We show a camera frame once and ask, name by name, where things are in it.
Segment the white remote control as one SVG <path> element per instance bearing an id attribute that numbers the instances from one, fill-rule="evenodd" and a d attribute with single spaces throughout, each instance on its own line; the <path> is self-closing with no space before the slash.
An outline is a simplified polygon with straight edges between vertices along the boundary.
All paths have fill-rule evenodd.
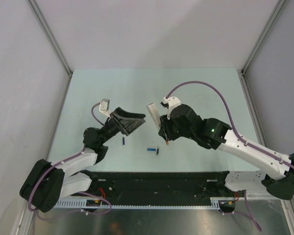
<path id="1" fill-rule="evenodd" d="M 147 110 L 156 125 L 157 130 L 159 131 L 161 128 L 160 114 L 157 110 L 157 107 L 154 103 L 147 105 Z"/>

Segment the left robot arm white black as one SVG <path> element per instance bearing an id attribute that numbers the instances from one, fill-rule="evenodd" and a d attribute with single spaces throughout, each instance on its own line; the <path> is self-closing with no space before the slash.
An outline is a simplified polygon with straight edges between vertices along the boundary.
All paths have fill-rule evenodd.
<path id="1" fill-rule="evenodd" d="M 83 148 L 58 162 L 38 160 L 20 189 L 31 212 L 50 211 L 59 199 L 76 193 L 92 196 L 98 191 L 95 176 L 87 167 L 100 163 L 108 147 L 105 143 L 118 133 L 129 136 L 145 123 L 145 114 L 118 107 L 108 114 L 101 128 L 88 127 L 83 133 Z"/>

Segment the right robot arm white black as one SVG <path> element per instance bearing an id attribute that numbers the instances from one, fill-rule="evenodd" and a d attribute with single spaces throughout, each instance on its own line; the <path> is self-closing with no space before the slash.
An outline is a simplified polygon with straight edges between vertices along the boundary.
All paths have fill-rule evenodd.
<path id="1" fill-rule="evenodd" d="M 224 172 L 216 190 L 221 196 L 233 191 L 266 190 L 282 200 L 294 195 L 294 153 L 280 154 L 243 139 L 234 127 L 216 118 L 202 119 L 185 104 L 161 105 L 167 114 L 160 116 L 159 136 L 166 141 L 187 138 L 205 149 L 232 154 L 258 168 L 258 171 Z"/>

